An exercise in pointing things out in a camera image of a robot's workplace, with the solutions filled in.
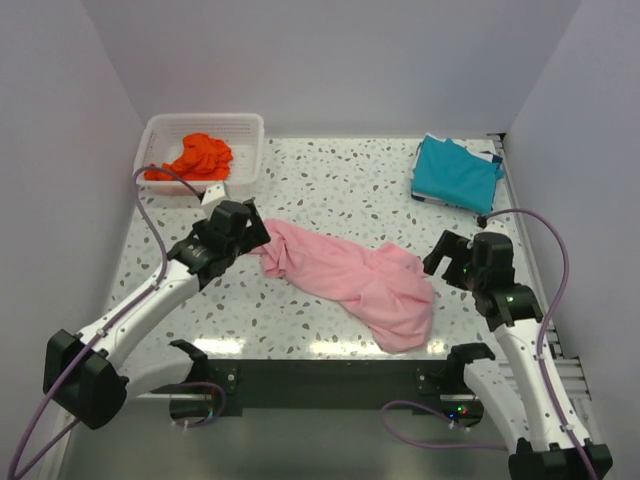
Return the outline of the orange t shirt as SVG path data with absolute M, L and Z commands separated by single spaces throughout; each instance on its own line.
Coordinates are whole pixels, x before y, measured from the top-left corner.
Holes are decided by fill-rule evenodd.
M 162 172 L 146 171 L 147 181 L 174 181 L 172 172 L 188 182 L 224 181 L 231 173 L 233 153 L 221 139 L 204 133 L 193 133 L 183 138 L 183 153 L 172 163 L 163 163 Z

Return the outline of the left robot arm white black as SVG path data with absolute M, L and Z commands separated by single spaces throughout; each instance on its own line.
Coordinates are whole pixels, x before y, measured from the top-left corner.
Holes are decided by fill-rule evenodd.
M 180 357 L 138 370 L 123 365 L 173 310 L 221 277 L 236 259 L 269 243 L 253 200 L 224 200 L 162 256 L 159 268 L 125 301 L 76 334 L 60 330 L 47 343 L 43 390 L 91 429 L 109 423 L 124 404 L 177 385 L 196 392 L 209 380 L 207 355 L 184 340 Z

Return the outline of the aluminium frame rail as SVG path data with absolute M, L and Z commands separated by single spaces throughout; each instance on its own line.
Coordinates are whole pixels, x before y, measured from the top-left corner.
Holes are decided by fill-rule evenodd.
M 569 267 L 566 247 L 559 233 L 541 215 L 521 207 L 509 177 L 506 161 L 501 163 L 504 178 L 497 187 L 494 211 L 491 217 L 511 225 L 508 232 L 516 235 L 516 257 L 527 266 L 533 291 L 540 297 L 542 320 L 532 318 L 518 321 L 513 327 L 500 327 L 496 338 L 507 355 L 515 374 L 518 392 L 528 419 L 532 446 L 543 452 L 558 446 L 562 450 L 582 452 L 591 441 L 582 417 L 571 403 L 572 396 L 564 385 L 565 377 L 559 373 L 559 361 L 564 358 L 552 315 L 568 280 Z M 548 299 L 542 287 L 526 221 L 532 220 L 545 227 L 560 248 L 561 281 L 556 294 Z

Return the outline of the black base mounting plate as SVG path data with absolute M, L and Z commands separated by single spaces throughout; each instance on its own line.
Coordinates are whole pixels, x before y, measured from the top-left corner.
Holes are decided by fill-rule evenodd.
M 425 405 L 455 421 L 482 418 L 480 399 L 446 360 L 210 360 L 209 381 L 226 393 L 224 413 L 245 409 L 378 410 L 394 400 Z

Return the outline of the pink t shirt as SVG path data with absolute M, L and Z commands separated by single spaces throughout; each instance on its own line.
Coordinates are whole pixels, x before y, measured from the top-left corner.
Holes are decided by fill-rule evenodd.
M 264 221 L 271 241 L 255 248 L 264 274 L 338 303 L 366 325 L 379 348 L 403 353 L 430 335 L 435 291 L 422 261 L 394 243 L 377 249 L 311 232 L 279 219 Z

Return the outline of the white plastic basket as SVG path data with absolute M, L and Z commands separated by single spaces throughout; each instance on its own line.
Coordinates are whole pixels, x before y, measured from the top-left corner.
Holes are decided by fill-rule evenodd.
M 224 141 L 233 160 L 225 180 L 233 198 L 250 197 L 261 172 L 264 121 L 255 113 L 173 113 L 152 117 L 143 131 L 133 169 L 171 163 L 183 153 L 183 138 L 202 133 Z

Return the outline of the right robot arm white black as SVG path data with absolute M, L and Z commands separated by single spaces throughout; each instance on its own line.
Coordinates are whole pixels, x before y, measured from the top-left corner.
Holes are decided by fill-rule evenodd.
M 424 261 L 425 273 L 450 261 L 442 278 L 470 292 L 507 360 L 507 382 L 491 349 L 482 343 L 451 349 L 445 379 L 459 393 L 479 398 L 509 453 L 514 479 L 602 479 L 613 459 L 580 420 L 562 384 L 543 315 L 533 290 L 515 279 L 513 243 L 495 222 L 467 239 L 444 231 Z

